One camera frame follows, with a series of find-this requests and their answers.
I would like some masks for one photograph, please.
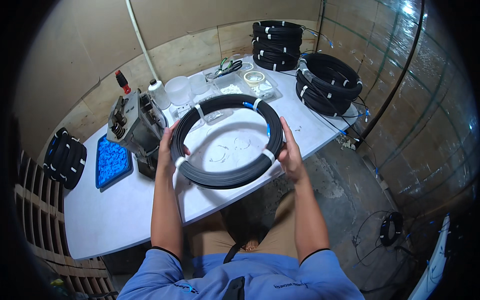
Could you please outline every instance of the white plastic bottle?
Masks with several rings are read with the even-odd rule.
[[[156,81],[155,79],[150,80],[148,91],[161,110],[167,109],[170,106],[170,100],[165,93],[165,88],[161,81]]]

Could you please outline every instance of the wooden crate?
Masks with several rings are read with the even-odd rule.
[[[18,220],[32,252],[46,261],[71,293],[100,294],[114,291],[101,257],[70,257],[63,215],[63,185],[50,180],[22,151],[19,183],[15,185]],[[116,299],[116,295],[101,299]]]

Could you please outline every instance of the blue polo shirt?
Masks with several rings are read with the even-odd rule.
[[[194,279],[185,280],[173,255],[150,249],[118,299],[221,300],[230,281],[241,276],[245,299],[364,299],[331,250],[310,255],[300,266],[295,258],[266,253],[237,253],[223,264],[225,255],[194,258]]]

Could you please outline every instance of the stacked cable coils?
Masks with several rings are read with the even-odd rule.
[[[65,128],[60,128],[48,144],[43,171],[50,179],[72,190],[80,180],[87,159],[87,149]]]
[[[288,71],[297,67],[303,27],[285,21],[253,23],[253,60],[264,69]]]
[[[220,109],[227,108],[249,108],[252,109],[257,99],[248,95],[223,95],[213,97],[200,104],[204,115]],[[199,109],[191,109],[175,128],[172,137],[171,155],[179,171],[190,181],[208,188],[208,189],[234,189],[246,185],[262,176],[272,165],[272,159],[275,160],[280,154],[282,147],[282,125],[280,119],[273,108],[264,101],[258,102],[257,112],[265,119],[270,128],[270,139],[266,150],[271,153],[271,157],[262,153],[251,163],[225,172],[206,172],[194,167],[187,160],[184,160],[185,152],[183,150],[183,141],[188,131],[200,119]]]
[[[321,115],[343,115],[357,99],[362,86],[358,74],[335,57],[312,53],[300,59],[297,96]]]

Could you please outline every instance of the khaki pants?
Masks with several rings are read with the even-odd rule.
[[[228,253],[235,245],[227,232],[220,212],[213,213],[186,228],[190,248],[194,257]],[[248,253],[281,254],[298,258],[295,246],[295,193],[290,191],[282,196],[275,212],[275,220],[263,241]]]

